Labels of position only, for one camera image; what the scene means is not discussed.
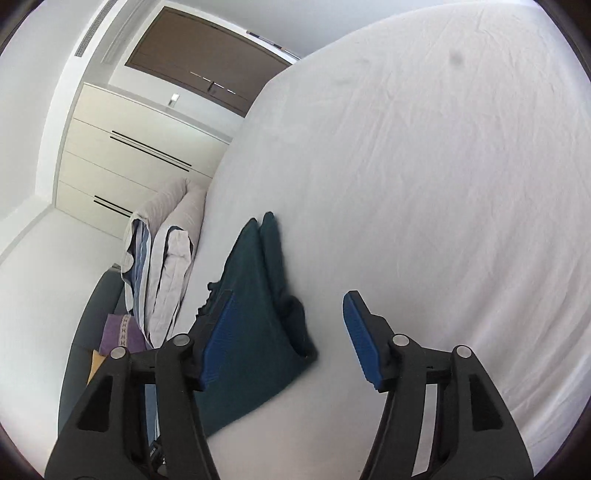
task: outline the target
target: purple towel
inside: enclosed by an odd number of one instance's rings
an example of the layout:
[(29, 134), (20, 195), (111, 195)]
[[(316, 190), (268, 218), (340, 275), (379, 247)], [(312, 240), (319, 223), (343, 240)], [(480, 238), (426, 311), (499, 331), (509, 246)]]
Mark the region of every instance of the purple towel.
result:
[(109, 314), (107, 317), (99, 353), (107, 356), (117, 346), (127, 347), (130, 353), (146, 350), (144, 334), (131, 315)]

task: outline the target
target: white wardrobe door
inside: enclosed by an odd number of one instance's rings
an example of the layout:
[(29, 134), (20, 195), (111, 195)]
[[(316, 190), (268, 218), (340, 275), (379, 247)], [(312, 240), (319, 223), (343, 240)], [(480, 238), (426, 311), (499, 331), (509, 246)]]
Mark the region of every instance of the white wardrobe door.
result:
[(100, 205), (95, 198), (61, 181), (57, 183), (56, 207), (118, 238), (123, 238), (129, 221), (129, 217)]
[(210, 177), (228, 148), (197, 128), (90, 85), (82, 88), (74, 118), (160, 150)]
[(136, 211), (156, 192), (104, 168), (64, 152), (60, 181), (91, 197), (98, 197), (129, 212)]
[(158, 191), (171, 179), (192, 178), (207, 188), (212, 179), (190, 168), (177, 166), (145, 153), (131, 143), (116, 140), (113, 135), (84, 122), (72, 119), (64, 152), (94, 163), (117, 175)]

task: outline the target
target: bed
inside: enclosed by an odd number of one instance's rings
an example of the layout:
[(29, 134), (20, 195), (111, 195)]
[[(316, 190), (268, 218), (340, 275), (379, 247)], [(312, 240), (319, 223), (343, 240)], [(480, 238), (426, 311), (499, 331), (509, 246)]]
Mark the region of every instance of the bed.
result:
[[(425, 347), (470, 345), (534, 471), (561, 449), (591, 395), (579, 41), (533, 2), (445, 5), (354, 32), (267, 84), (208, 191), (173, 334), (246, 221), (270, 210), (319, 360), (210, 439), (221, 478), (359, 477), (385, 396), (343, 325), (351, 289)], [(425, 425), (433, 406), (428, 391)]]

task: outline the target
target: ceiling vent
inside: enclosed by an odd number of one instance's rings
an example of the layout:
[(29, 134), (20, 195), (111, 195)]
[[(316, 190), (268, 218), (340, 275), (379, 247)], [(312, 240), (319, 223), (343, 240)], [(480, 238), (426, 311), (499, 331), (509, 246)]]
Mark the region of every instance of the ceiling vent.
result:
[(117, 0), (109, 0), (105, 4), (105, 6), (100, 10), (99, 14), (96, 16), (95, 20), (92, 22), (92, 25), (90, 26), (90, 28), (86, 32), (86, 35), (84, 35), (82, 42), (80, 42), (80, 45), (78, 46), (78, 49), (76, 50), (76, 53), (74, 53), (75, 57), (82, 57), (82, 55), (84, 55), (84, 52), (88, 48), (88, 44), (92, 40), (92, 37), (95, 36), (95, 33), (99, 29), (100, 24), (103, 23), (103, 20), (105, 19), (107, 14), (111, 11), (111, 9), (113, 8), (113, 6), (116, 3), (117, 3)]

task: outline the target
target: brown door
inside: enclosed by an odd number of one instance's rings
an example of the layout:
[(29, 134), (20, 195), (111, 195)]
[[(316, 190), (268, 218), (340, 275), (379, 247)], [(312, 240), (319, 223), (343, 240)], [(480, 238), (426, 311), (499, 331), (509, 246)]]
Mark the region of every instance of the brown door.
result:
[(245, 116), (265, 84), (290, 63), (219, 25), (165, 7), (126, 65)]

